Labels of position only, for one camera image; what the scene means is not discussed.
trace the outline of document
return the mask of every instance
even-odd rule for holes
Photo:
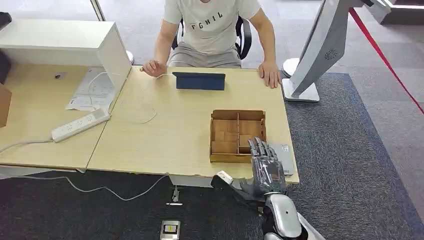
[[[103,67],[90,67],[66,106],[67,110],[109,109],[116,95],[115,87]]]

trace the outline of man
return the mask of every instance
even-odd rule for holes
[[[241,68],[235,47],[238,16],[256,28],[264,60],[259,75],[266,86],[281,84],[276,63],[274,28],[258,0],[165,0],[165,12],[154,48],[154,59],[143,65],[150,76],[167,72],[167,61],[181,19],[186,32],[172,53],[171,67]]]

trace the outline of robotic hand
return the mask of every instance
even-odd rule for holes
[[[233,180],[221,171],[213,177],[212,186],[226,190],[245,205],[263,208],[262,230],[264,240],[325,240],[304,217],[284,192],[286,181],[283,165],[275,151],[255,137],[249,140],[252,155],[253,183],[240,180],[240,189],[232,186]]]

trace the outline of wooden box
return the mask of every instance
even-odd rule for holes
[[[0,128],[6,126],[11,99],[12,93],[0,83]]]
[[[267,140],[265,112],[261,110],[214,110],[210,118],[211,163],[251,163],[248,140]]]

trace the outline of wooden desk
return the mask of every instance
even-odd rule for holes
[[[0,146],[46,140],[50,132],[87,114],[65,110],[86,74],[85,66],[16,65],[5,86],[12,92],[7,125],[0,128]],[[55,73],[66,72],[55,79]],[[0,164],[85,169],[105,123],[59,143],[12,147],[0,153]]]
[[[250,164],[210,163],[215,109],[265,110],[267,140],[292,146],[281,89],[265,87],[256,70],[170,67],[172,72],[225,73],[225,91],[178,90],[174,76],[154,81],[133,67],[88,169],[199,177],[224,170],[235,179],[251,178]],[[153,108],[157,116],[142,124]],[[286,181],[299,183],[298,173]]]

